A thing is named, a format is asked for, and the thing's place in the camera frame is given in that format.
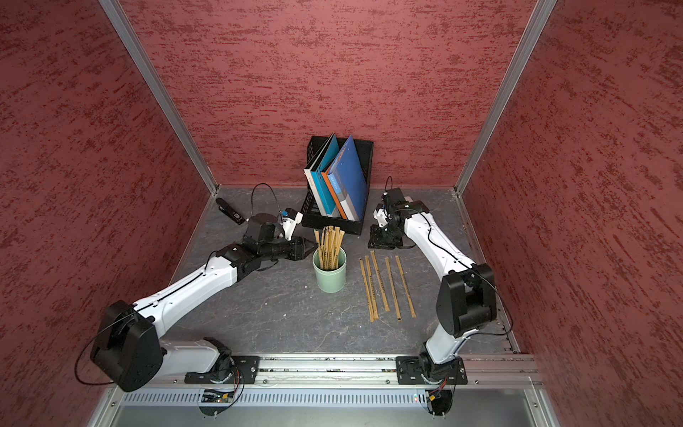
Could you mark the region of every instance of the black cable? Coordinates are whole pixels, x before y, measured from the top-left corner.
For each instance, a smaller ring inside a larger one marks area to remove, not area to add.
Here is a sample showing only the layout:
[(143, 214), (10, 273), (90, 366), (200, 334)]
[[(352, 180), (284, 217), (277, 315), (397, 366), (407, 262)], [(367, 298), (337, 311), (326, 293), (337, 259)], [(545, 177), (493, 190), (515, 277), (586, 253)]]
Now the black cable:
[(254, 186), (254, 188), (251, 189), (251, 211), (249, 212), (249, 218), (251, 218), (251, 216), (254, 213), (254, 190), (256, 190), (256, 187), (258, 187), (260, 185), (265, 185), (266, 187), (268, 187), (270, 189), (270, 192), (273, 193), (273, 197), (275, 198), (275, 203), (277, 204), (277, 216), (280, 218), (280, 222), (282, 222), (282, 209), (280, 209), (280, 202), (277, 201), (277, 196), (275, 195), (275, 191), (273, 190), (273, 188), (270, 185), (266, 184), (265, 182), (260, 182), (260, 183), (256, 184)]
[(235, 366), (235, 369), (237, 369), (237, 372), (239, 372), (239, 373), (240, 373), (240, 376), (242, 377), (242, 391), (240, 391), (240, 395), (237, 396), (236, 398), (234, 398), (234, 399), (232, 400), (232, 402), (230, 402), (230, 404), (229, 404), (225, 409), (228, 409), (228, 408), (230, 408), (232, 405), (236, 404), (237, 401), (240, 400), (240, 398), (242, 397), (242, 394), (245, 392), (245, 385), (247, 384), (247, 379), (245, 378), (245, 375), (242, 373), (242, 371), (240, 370), (240, 368), (238, 368), (237, 366)]
[(451, 400), (448, 402), (448, 407), (443, 411), (444, 414), (447, 414), (448, 412), (451, 411), (451, 408), (453, 406), (453, 397), (456, 395), (456, 385), (453, 384), (453, 389), (451, 390)]
[[(213, 254), (216, 253), (216, 252), (218, 252), (218, 251), (212, 251), (212, 252), (209, 254), (209, 258), (206, 260), (206, 263), (204, 264), (204, 271), (203, 271), (202, 273), (200, 273), (200, 274), (194, 276), (194, 278), (192, 278), (192, 280), (190, 280), (190, 281), (188, 281), (187, 283), (185, 283), (184, 285), (178, 287), (178, 289), (173, 290), (173, 292), (170, 292), (168, 295), (164, 295), (164, 296), (161, 297), (159, 300), (157, 300), (157, 302), (163, 301), (165, 298), (170, 297), (171, 295), (173, 295), (173, 294), (175, 294), (177, 291), (183, 289), (185, 286), (189, 285), (189, 284), (192, 283), (193, 281), (199, 279), (200, 276), (205, 275), (205, 274), (206, 274), (206, 268), (207, 268), (208, 265), (209, 265), (209, 261), (211, 261), (211, 255), (213, 255)], [(85, 353), (85, 351), (86, 351), (87, 348), (90, 346), (90, 344), (92, 344), (95, 340), (97, 340), (97, 337), (100, 336), (100, 334), (101, 334), (102, 332), (104, 332), (104, 331), (106, 331), (107, 329), (111, 328), (112, 326), (116, 325), (118, 322), (120, 322), (120, 321), (122, 321), (122, 320), (125, 320), (125, 319), (127, 319), (127, 318), (133, 316), (133, 315), (136, 314), (137, 312), (140, 312), (140, 311), (144, 310), (145, 308), (151, 307), (152, 304), (153, 304), (153, 303), (149, 303), (149, 304), (147, 304), (146, 306), (142, 307), (141, 309), (133, 310), (132, 313), (127, 314), (127, 315), (123, 316), (122, 318), (120, 318), (120, 319), (118, 319), (118, 320), (114, 320), (109, 326), (107, 326), (107, 327), (103, 328), (101, 331), (97, 332), (97, 333), (95, 334), (95, 336), (94, 336), (90, 341), (87, 342), (87, 344), (83, 347), (83, 350), (81, 350), (81, 352), (79, 353), (79, 356), (76, 358), (76, 362), (74, 363), (74, 377), (76, 377), (76, 381), (78, 381), (80, 384), (83, 384), (83, 385), (110, 385), (110, 384), (114, 384), (113, 381), (109, 381), (108, 383), (89, 383), (89, 382), (87, 382), (87, 381), (83, 381), (83, 380), (81, 379), (81, 377), (79, 376), (79, 362), (81, 361), (81, 358), (83, 357), (83, 353)]]
[(415, 209), (410, 209), (410, 208), (401, 208), (401, 209), (397, 209), (397, 211), (399, 211), (399, 210), (411, 210), (411, 211), (413, 211), (413, 212), (419, 213), (419, 214), (424, 218), (424, 220), (427, 221), (427, 224), (429, 225), (429, 231), (427, 232), (427, 240), (429, 241), (429, 243), (431, 243), (432, 245), (438, 247), (439, 249), (441, 249), (441, 250), (444, 251), (445, 253), (449, 254), (455, 261), (461, 263), (465, 268), (471, 270), (472, 273), (476, 274), (481, 280), (484, 280), (484, 281), (491, 287), (491, 289), (493, 289), (493, 292), (495, 292), (495, 294), (496, 294), (496, 295), (498, 296), (498, 298), (501, 300), (501, 304), (503, 305), (503, 310), (505, 311), (505, 313), (507, 314), (508, 318), (510, 319), (510, 328), (509, 328), (508, 330), (505, 330), (505, 327), (503, 326), (503, 332), (502, 332), (502, 333), (475, 332), (475, 333), (473, 333), (472, 335), (470, 335), (470, 337), (472, 337), (472, 336), (474, 336), (474, 335), (493, 335), (493, 336), (497, 336), (497, 337), (506, 337), (506, 336), (508, 336), (508, 335), (510, 334), (510, 332), (512, 332), (512, 327), (514, 326), (514, 320), (513, 320), (513, 318), (512, 318), (512, 315), (510, 314), (510, 311), (507, 309), (507, 305), (505, 304), (505, 300), (504, 300), (503, 297), (498, 293), (498, 290), (496, 289), (496, 287), (493, 286), (493, 284), (492, 284), (491, 282), (489, 282), (484, 276), (482, 276), (481, 274), (479, 274), (479, 272), (478, 272), (477, 270), (475, 270), (472, 266), (467, 266), (467, 264), (465, 264), (463, 261), (460, 261), (460, 259), (459, 259), (458, 257), (456, 257), (454, 254), (450, 253), (450, 251), (446, 250), (446, 248), (437, 245), (437, 244), (431, 239), (430, 235), (431, 235), (431, 233), (432, 233), (432, 223), (429, 222), (429, 219), (427, 219), (427, 217), (425, 217), (424, 214), (423, 214), (422, 212), (420, 212), (420, 211), (418, 211), (418, 210), (415, 210)]
[(435, 394), (438, 391), (438, 396), (436, 396), (436, 398), (437, 399), (440, 398), (441, 397), (441, 390), (443, 390), (444, 386), (446, 386), (446, 380), (447, 379), (448, 379), (447, 377), (444, 378), (443, 381), (441, 382), (441, 384), (437, 388), (431, 390), (429, 392), (429, 394)]
[(205, 390), (201, 393), (202, 399), (213, 399), (213, 400), (214, 400), (213, 402), (211, 402), (211, 401), (209, 401), (209, 400), (207, 400), (206, 402), (220, 403), (220, 402), (221, 402), (221, 399), (225, 398), (226, 396), (229, 396), (231, 393), (232, 393), (232, 397), (233, 397), (233, 398), (235, 397), (235, 392), (236, 392), (237, 389), (240, 387), (240, 377), (239, 377), (237, 374), (235, 374), (235, 372), (232, 370), (232, 368), (233, 368), (232, 366), (228, 368), (228, 369), (230, 369), (230, 374), (231, 374), (231, 376), (232, 376), (232, 378), (233, 378), (233, 382), (232, 382), (233, 388), (232, 388), (232, 391), (221, 391), (221, 390), (216, 390), (216, 389), (205, 389)]
[[(223, 371), (230, 370), (230, 374), (232, 375), (232, 378), (233, 378), (233, 385), (235, 385), (235, 382), (234, 382), (234, 381), (235, 381), (235, 379), (237, 378), (237, 376), (235, 375), (235, 372), (233, 372), (233, 370), (232, 370), (233, 367), (234, 367), (234, 366), (228, 366), (227, 368), (223, 368), (223, 369), (218, 369), (218, 370), (215, 370), (215, 371), (206, 372), (206, 374), (213, 375), (213, 374), (217, 374), (218, 372), (223, 372)], [(222, 381), (226, 381), (228, 378), (230, 378), (230, 377), (229, 377), (229, 376), (226, 376)], [(236, 387), (233, 388), (232, 393), (234, 393), (235, 391), (237, 391), (237, 389), (238, 389), (239, 387), (240, 387), (240, 384), (237, 383)], [(227, 391), (227, 392), (226, 392), (226, 391), (220, 391), (220, 390), (216, 390), (216, 389), (205, 389), (203, 393), (213, 393), (213, 394), (217, 394), (217, 395), (219, 395), (219, 396), (222, 396), (222, 395), (225, 394), (225, 393), (230, 393), (230, 391)]]
[(269, 266), (267, 266), (267, 267), (264, 267), (264, 268), (259, 268), (259, 269), (256, 270), (256, 271), (265, 271), (265, 270), (268, 270), (268, 269), (274, 267), (275, 265), (277, 265), (277, 262), (278, 262), (278, 261), (279, 261), (279, 260), (275, 260), (275, 262), (273, 262), (271, 265), (269, 265)]

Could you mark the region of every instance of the white robotic arm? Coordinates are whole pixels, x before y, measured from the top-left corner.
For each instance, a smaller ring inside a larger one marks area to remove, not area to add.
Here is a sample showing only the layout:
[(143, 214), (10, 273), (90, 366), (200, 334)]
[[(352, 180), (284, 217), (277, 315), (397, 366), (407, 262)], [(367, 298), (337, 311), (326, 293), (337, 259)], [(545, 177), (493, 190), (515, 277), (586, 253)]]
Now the white robotic arm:
[(441, 280), (436, 314), (439, 324), (420, 354), (423, 374), (440, 381), (451, 369), (467, 339), (496, 317), (495, 290), (488, 265), (476, 265), (444, 235), (422, 202), (400, 189), (385, 191), (374, 211), (378, 225), (370, 229), (368, 247), (394, 249), (407, 236), (422, 250)]
[[(415, 242), (422, 250), (422, 253), (425, 254), (439, 279), (452, 274), (452, 272), (459, 273), (468, 270), (467, 266), (474, 264), (474, 261), (463, 254), (444, 235), (430, 213), (413, 215), (406, 219), (404, 231), (406, 236)], [(477, 331), (477, 328), (472, 328), (456, 338), (446, 332), (441, 323), (439, 323), (432, 337), (426, 342), (427, 352), (434, 363), (443, 364), (451, 361), (458, 356), (458, 350), (460, 350), (460, 347), (467, 341), (469, 336)]]
[(90, 359), (124, 391), (136, 390), (155, 376), (204, 373), (209, 381), (229, 378), (230, 352), (211, 338), (196, 342), (160, 339), (185, 314), (229, 288), (263, 261), (302, 260), (316, 244), (292, 237), (302, 214), (288, 208), (282, 224), (269, 214), (249, 219), (239, 243), (212, 252), (206, 264), (169, 287), (131, 305), (117, 301), (104, 311)]

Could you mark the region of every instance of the pen holder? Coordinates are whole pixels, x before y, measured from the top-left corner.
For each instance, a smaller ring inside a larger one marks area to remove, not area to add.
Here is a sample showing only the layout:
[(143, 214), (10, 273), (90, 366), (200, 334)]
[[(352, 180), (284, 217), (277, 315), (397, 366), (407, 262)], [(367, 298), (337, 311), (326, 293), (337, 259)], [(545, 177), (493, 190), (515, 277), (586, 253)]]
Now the pen holder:
[(333, 271), (325, 271), (320, 268), (318, 250), (313, 254), (313, 268), (316, 270), (318, 287), (329, 294), (339, 292), (346, 285), (346, 252), (339, 250), (339, 268)]

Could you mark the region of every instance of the gray marble floor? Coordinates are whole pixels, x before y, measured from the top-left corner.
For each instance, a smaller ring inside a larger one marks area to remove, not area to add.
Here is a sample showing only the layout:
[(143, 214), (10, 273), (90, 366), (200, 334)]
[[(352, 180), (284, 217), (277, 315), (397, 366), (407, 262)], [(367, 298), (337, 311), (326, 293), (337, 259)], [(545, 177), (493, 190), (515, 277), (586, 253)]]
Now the gray marble floor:
[[(369, 255), (367, 240), (372, 209), (380, 201), (380, 191), (371, 191), (361, 236), (346, 235), (343, 248), (348, 254), (346, 286), (335, 294), (326, 294), (316, 285), (311, 257), (293, 262), (281, 260), (263, 272), (254, 272), (231, 288), (225, 289), (180, 319), (165, 335), (170, 340), (197, 340), (214, 337), (241, 354), (248, 353), (415, 353), (437, 325), (436, 296), (440, 281), (418, 248), (377, 250), (382, 279), (388, 287), (385, 256), (392, 261), (402, 321), (393, 311), (393, 297), (388, 293), (391, 312), (380, 304), (380, 320), (369, 320), (365, 285), (358, 258)], [(221, 188), (219, 196), (241, 215), (248, 217), (250, 189)], [(275, 189), (282, 209), (299, 209), (304, 189)], [(404, 190), (406, 196), (421, 200), (431, 210), (439, 227), (453, 243), (469, 254), (466, 234), (448, 190)], [(254, 195), (254, 213), (277, 213), (277, 205), (267, 187)], [(176, 279), (206, 262), (208, 254), (239, 241), (247, 224), (236, 225), (213, 208), (200, 224)], [(315, 240), (313, 230), (297, 227), (295, 235)], [(394, 255), (400, 255), (417, 318), (411, 318)], [(501, 332), (498, 322), (484, 331)], [(479, 335), (470, 340), (463, 353), (506, 353), (507, 340)]]

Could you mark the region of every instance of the metal mounting plate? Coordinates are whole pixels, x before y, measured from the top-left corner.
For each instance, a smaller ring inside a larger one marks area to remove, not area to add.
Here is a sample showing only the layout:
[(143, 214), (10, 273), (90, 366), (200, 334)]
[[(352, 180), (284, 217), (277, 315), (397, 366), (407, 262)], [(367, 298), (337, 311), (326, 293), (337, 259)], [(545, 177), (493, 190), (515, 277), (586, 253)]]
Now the metal mounting plate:
[[(261, 360), (258, 356), (232, 356), (235, 366), (240, 370), (244, 384), (254, 384), (258, 374), (258, 366)], [(198, 372), (188, 372), (185, 374), (185, 384), (214, 384), (208, 378), (208, 374)]]
[[(417, 357), (396, 357), (396, 376), (399, 384), (429, 384), (422, 376), (422, 369)], [(446, 379), (451, 385), (467, 384), (467, 372), (465, 372), (462, 359), (458, 358), (458, 367), (451, 370)]]
[(403, 246), (403, 238), (402, 237), (394, 237), (394, 238), (391, 238), (389, 240), (384, 240), (382, 242), (378, 242), (375, 239), (375, 235), (376, 235), (379, 227), (380, 226), (377, 224), (372, 224), (370, 226), (370, 240), (367, 242), (367, 248), (368, 249), (395, 249), (397, 247)]

